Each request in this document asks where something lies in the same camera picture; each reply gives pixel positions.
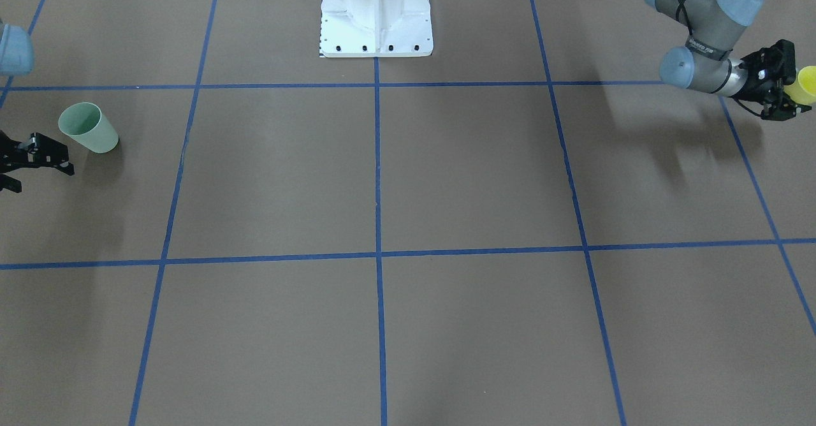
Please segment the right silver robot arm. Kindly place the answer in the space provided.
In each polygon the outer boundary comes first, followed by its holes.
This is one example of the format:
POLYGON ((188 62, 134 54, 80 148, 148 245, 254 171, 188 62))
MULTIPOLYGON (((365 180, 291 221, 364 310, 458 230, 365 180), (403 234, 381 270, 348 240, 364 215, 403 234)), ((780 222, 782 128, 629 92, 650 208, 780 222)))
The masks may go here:
MULTIPOLYGON (((1 72, 8 77, 28 75, 34 65, 33 44, 30 35, 22 27, 2 23, 1 72)), ((1 132, 1 188, 2 191, 19 194, 21 181, 8 174, 20 168, 55 168, 72 176, 74 166, 70 162, 69 147, 41 133, 31 133, 29 138, 18 141, 1 132)))

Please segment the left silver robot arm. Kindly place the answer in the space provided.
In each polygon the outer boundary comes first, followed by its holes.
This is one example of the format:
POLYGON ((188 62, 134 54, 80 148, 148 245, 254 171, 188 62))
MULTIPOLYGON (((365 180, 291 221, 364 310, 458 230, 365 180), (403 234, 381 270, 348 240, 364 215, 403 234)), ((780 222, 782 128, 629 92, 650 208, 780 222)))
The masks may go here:
POLYGON ((790 40, 732 56, 764 0, 644 1, 687 32, 685 42, 661 60, 662 83, 729 98, 744 109, 755 103, 755 116, 767 121, 787 121, 813 109, 814 67, 799 68, 790 40))

